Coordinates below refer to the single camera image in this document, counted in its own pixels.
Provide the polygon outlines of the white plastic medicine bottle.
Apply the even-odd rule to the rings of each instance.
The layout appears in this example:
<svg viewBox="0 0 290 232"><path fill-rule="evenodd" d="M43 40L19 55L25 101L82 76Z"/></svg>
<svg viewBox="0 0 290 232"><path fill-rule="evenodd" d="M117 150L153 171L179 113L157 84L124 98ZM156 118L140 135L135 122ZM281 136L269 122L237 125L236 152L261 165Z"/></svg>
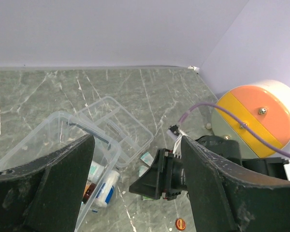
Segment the white plastic medicine bottle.
<svg viewBox="0 0 290 232"><path fill-rule="evenodd" d="M97 184L104 172L105 167L92 161L88 172L87 180L91 183Z"/></svg>

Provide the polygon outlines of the clear divider tray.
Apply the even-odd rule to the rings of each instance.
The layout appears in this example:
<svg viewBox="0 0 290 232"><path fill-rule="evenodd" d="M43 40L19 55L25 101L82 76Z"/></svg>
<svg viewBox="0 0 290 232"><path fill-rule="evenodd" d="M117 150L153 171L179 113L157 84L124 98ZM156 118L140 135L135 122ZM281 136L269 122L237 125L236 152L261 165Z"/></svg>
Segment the clear divider tray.
<svg viewBox="0 0 290 232"><path fill-rule="evenodd" d="M76 114L89 121L121 146L116 166L127 167L154 139L153 133L110 96L88 105Z"/></svg>

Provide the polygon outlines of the clear plastic medicine box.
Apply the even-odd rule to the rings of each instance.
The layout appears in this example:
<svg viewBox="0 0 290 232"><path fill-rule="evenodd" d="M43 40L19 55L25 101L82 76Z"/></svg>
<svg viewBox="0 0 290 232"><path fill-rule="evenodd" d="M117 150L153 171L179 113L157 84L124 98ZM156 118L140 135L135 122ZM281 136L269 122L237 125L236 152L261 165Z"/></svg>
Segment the clear plastic medicine box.
<svg viewBox="0 0 290 232"><path fill-rule="evenodd" d="M0 159L0 171L11 169L46 156L87 134L95 139L92 161L105 169L88 201L81 201L74 232L78 230L103 180L118 160L121 148L117 141L86 120L75 118L66 112L55 112Z"/></svg>

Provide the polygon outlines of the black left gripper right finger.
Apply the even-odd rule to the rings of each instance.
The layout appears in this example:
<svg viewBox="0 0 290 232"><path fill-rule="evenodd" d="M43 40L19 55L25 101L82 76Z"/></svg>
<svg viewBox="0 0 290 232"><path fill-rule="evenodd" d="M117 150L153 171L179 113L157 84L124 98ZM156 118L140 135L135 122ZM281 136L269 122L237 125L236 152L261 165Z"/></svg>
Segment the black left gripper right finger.
<svg viewBox="0 0 290 232"><path fill-rule="evenodd" d="M290 181L246 169L186 136L181 151L197 231L290 232Z"/></svg>

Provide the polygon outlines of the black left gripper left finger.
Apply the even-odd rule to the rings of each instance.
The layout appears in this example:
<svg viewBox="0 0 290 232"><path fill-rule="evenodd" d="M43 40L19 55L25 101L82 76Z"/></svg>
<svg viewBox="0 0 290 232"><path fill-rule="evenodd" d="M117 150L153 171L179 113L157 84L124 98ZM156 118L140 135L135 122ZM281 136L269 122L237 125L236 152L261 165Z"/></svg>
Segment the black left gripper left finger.
<svg viewBox="0 0 290 232"><path fill-rule="evenodd" d="M73 232L94 147L94 137L87 134L0 171L0 232Z"/></svg>

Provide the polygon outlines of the white teal swab packet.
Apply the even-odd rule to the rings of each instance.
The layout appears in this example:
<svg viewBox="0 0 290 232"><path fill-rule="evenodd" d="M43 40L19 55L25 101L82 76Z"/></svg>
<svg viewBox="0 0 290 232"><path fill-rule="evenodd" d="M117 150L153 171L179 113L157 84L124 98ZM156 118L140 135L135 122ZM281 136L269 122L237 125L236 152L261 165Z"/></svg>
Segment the white teal swab packet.
<svg viewBox="0 0 290 232"><path fill-rule="evenodd" d="M147 166L151 166L154 158L151 156L151 154L149 152L144 153L141 157L140 157L141 161L143 161Z"/></svg>

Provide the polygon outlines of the brown syrup bottle orange cap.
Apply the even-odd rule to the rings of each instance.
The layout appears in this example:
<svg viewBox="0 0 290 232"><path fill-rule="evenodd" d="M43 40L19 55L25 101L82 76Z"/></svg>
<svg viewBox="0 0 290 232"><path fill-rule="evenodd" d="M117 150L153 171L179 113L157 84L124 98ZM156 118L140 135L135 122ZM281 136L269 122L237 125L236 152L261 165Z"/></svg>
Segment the brown syrup bottle orange cap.
<svg viewBox="0 0 290 232"><path fill-rule="evenodd" d="M88 199L90 198L95 188L96 188L96 184L87 181L85 189L84 189L83 199L82 199L83 203L86 203L88 201Z"/></svg>

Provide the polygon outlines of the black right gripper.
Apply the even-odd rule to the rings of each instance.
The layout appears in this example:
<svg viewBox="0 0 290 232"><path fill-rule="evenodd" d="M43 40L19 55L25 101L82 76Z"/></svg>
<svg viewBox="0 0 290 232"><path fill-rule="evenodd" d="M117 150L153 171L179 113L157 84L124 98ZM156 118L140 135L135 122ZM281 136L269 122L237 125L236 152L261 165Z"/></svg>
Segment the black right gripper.
<svg viewBox="0 0 290 232"><path fill-rule="evenodd" d="M226 159L241 158L239 143L218 136L202 136L196 139L206 149ZM150 168L129 187L129 192L154 200L174 200L181 191L187 191L186 177L181 155L166 148L157 150Z"/></svg>

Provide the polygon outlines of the green ointment sachet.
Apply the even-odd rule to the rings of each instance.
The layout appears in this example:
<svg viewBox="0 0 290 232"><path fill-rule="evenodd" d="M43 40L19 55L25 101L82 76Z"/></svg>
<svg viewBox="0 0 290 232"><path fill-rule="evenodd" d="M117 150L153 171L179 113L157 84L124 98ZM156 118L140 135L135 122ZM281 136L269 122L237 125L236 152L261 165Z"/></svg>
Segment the green ointment sachet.
<svg viewBox="0 0 290 232"><path fill-rule="evenodd" d="M150 200L153 200L152 198L149 198L147 196L141 196L142 200L143 201L150 201Z"/></svg>

